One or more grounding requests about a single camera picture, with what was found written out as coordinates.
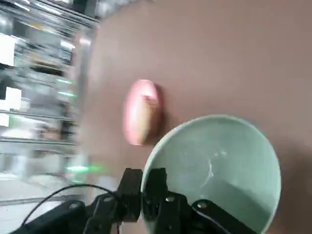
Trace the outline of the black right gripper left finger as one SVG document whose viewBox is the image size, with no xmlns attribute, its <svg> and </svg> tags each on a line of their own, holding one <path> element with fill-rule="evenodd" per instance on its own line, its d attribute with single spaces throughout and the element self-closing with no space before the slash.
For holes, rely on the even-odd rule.
<svg viewBox="0 0 312 234">
<path fill-rule="evenodd" d="M 14 231 L 16 234 L 109 234 L 112 226 L 122 222 L 137 222 L 141 212 L 142 170 L 125 169 L 116 191 L 94 184 L 74 184 L 63 187 L 44 198 Z M 104 191 L 90 205 L 80 200 L 68 200 L 29 221 L 44 202 L 71 188 L 96 188 Z"/>
</svg>

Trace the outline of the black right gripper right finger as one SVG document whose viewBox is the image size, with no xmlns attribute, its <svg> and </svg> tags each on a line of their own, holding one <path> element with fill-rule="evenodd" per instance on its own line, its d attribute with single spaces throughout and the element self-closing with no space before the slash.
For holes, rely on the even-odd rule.
<svg viewBox="0 0 312 234">
<path fill-rule="evenodd" d="M 254 231 L 213 202 L 188 204 L 168 190 L 165 168 L 152 169 L 142 192 L 142 215 L 150 234 L 252 234 Z"/>
</svg>

